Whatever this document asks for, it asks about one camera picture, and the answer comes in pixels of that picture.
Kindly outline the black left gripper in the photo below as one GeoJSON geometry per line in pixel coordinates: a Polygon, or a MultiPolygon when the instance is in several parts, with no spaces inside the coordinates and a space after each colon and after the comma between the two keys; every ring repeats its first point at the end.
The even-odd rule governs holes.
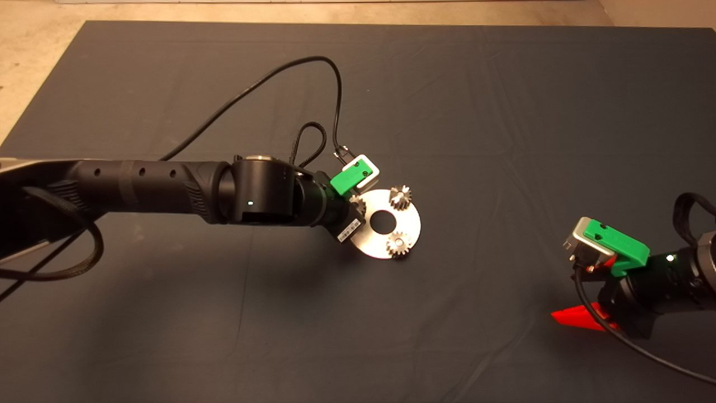
{"type": "Polygon", "coordinates": [[[333,239],[345,244],[366,224],[365,217],[355,204],[333,188],[325,172],[317,171],[313,178],[323,196],[322,210],[315,226],[323,227],[333,239]]]}

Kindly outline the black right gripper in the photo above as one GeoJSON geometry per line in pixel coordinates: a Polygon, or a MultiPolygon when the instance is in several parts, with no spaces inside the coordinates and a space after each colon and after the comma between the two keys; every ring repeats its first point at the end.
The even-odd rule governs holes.
{"type": "MultiPolygon", "coordinates": [[[[609,272],[617,257],[603,259],[588,256],[584,259],[583,272],[609,272]]],[[[591,304],[593,310],[612,329],[621,329],[632,339],[648,340],[654,326],[664,315],[664,282],[655,273],[633,273],[624,277],[603,275],[597,301],[591,304]]],[[[573,308],[553,311],[552,318],[562,326],[580,327],[591,331],[606,330],[581,304],[573,308]]]]}

